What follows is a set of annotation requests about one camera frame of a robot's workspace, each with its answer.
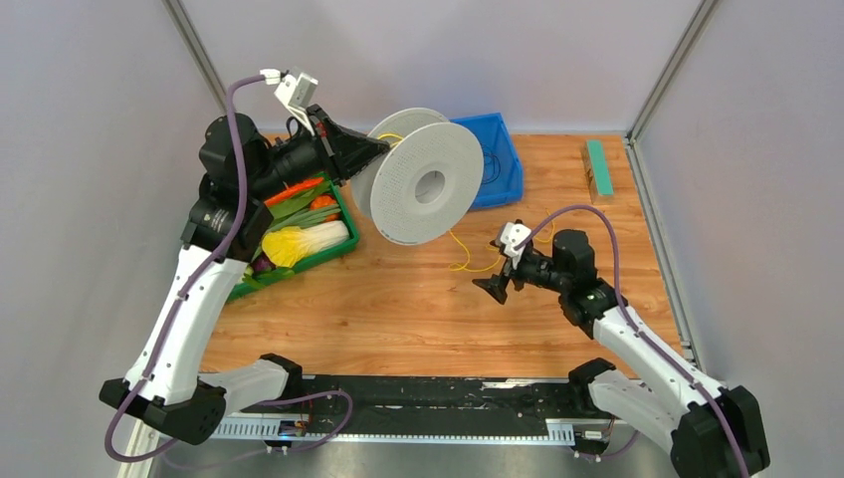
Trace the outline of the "white perforated cable spool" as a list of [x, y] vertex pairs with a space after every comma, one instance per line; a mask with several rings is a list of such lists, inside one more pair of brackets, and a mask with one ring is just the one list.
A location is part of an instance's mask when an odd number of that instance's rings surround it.
[[455, 226], [478, 195], [484, 155], [466, 127], [426, 108], [411, 108], [382, 120], [370, 138], [388, 151], [350, 181], [358, 211], [385, 239], [414, 246]]

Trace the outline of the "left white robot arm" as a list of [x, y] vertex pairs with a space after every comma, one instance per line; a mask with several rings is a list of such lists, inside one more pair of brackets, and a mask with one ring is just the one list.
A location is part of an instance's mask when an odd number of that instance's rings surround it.
[[202, 356], [270, 227], [268, 200], [317, 175], [341, 184], [388, 150], [386, 141], [337, 124], [316, 105], [285, 140], [268, 140], [243, 114], [212, 121], [168, 297], [136, 363], [104, 383], [101, 401], [192, 445], [206, 441], [225, 416], [257, 403], [282, 413], [298, 409], [305, 396], [298, 364], [265, 354], [247, 366], [203, 373]]

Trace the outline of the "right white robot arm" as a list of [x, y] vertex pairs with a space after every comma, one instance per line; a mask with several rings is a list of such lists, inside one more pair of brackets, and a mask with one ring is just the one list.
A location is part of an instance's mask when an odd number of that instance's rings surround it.
[[604, 358], [580, 365], [568, 375], [572, 411], [590, 417], [600, 410], [627, 422], [669, 455], [681, 477], [751, 477], [770, 465], [760, 407], [748, 389], [726, 387], [654, 336], [599, 277], [584, 231], [556, 232], [550, 254], [534, 248], [530, 233], [505, 224], [492, 242], [502, 270], [475, 285], [500, 304], [509, 289], [526, 285], [557, 293], [565, 318], [639, 377], [631, 380]]

